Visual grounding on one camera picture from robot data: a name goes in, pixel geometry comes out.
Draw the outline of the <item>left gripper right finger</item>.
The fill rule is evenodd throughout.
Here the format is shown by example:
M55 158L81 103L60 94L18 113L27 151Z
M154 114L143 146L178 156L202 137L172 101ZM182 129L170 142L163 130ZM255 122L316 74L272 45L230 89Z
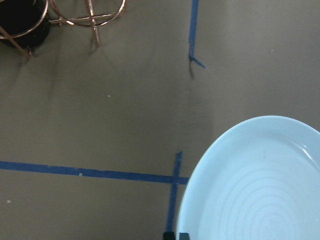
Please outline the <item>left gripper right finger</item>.
M178 239L179 240L190 240L190 235L187 232L180 232Z

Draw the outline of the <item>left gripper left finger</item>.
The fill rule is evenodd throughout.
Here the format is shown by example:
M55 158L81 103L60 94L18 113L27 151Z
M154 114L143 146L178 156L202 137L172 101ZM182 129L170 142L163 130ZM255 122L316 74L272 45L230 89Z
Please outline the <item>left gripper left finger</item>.
M167 231L162 234L163 240L175 240L175 233L172 231Z

